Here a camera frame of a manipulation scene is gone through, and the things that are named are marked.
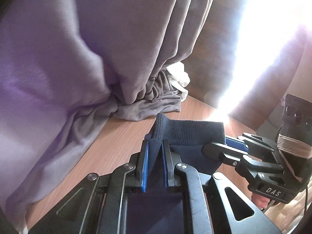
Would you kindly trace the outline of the person right hand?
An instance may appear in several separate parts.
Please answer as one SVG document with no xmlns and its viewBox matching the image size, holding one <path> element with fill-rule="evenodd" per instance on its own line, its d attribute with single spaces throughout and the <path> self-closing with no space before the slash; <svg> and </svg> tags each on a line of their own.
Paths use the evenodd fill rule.
<svg viewBox="0 0 312 234">
<path fill-rule="evenodd" d="M 251 201 L 260 209 L 260 210 L 263 210 L 265 209 L 269 202 L 270 202 L 270 199 L 269 198 L 266 198 L 266 197 L 263 197 L 259 194 L 256 194 L 256 193 L 252 193 L 251 195 Z"/>
</svg>

